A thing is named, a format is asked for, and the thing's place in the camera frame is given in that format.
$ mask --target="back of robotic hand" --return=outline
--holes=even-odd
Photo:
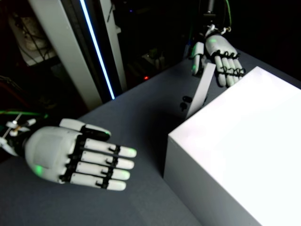
[[[73,119],[62,119],[59,127],[45,126],[34,132],[30,132],[30,126],[18,126],[16,121],[7,126],[28,134],[23,141],[24,156],[40,178],[115,191],[126,188],[128,170],[134,167],[128,158],[135,157],[137,151],[107,143],[109,131]],[[8,137],[0,137],[0,146],[17,155],[13,144],[13,137],[9,142]]]
[[[236,49],[221,35],[208,37],[206,50],[214,58],[220,86],[233,86],[246,73],[238,60]]]

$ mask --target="white box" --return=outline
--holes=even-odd
[[[301,90],[256,67],[169,134],[164,179],[203,226],[301,226]]]

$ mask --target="blue light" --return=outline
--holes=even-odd
[[[97,56],[98,56],[98,60],[99,60],[100,65],[102,67],[103,74],[104,74],[105,80],[107,82],[111,97],[114,100],[115,96],[114,96],[114,93],[113,93],[113,90],[112,90],[112,87],[111,87],[111,84],[110,84],[110,80],[109,80],[107,71],[105,70],[105,67],[104,67],[103,58],[102,58],[102,55],[100,53],[100,49],[99,49],[97,41],[96,41],[96,37],[95,37],[94,30],[93,30],[93,27],[92,27],[92,24],[91,24],[91,21],[90,21],[89,13],[87,11],[85,0],[80,0],[80,4],[81,4],[81,7],[84,11],[86,22],[88,24],[88,28],[89,28],[89,31],[90,31],[90,34],[91,34],[91,37],[92,37],[92,40],[93,40],[93,43],[94,43],[94,47],[95,47],[95,50],[96,50],[96,53],[97,53]]]

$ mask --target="green cable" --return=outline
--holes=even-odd
[[[228,13],[229,13],[229,21],[230,21],[230,26],[229,27],[231,27],[232,19],[231,19],[230,4],[229,4],[228,0],[226,0],[226,3],[227,3]]]
[[[22,114],[22,115],[33,115],[39,116],[43,115],[42,113],[35,113],[35,112],[19,112],[19,111],[0,111],[0,114]]]

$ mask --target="gray table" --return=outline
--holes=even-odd
[[[301,87],[247,54],[240,59],[247,71],[258,65]],[[179,108],[182,96],[193,96],[199,82],[190,66],[185,60],[81,118],[109,129],[111,142],[137,149],[125,191],[51,183],[36,177],[24,160],[10,158],[0,164],[0,225],[199,226],[162,178],[167,135],[186,114]],[[224,90],[213,79],[206,103]]]

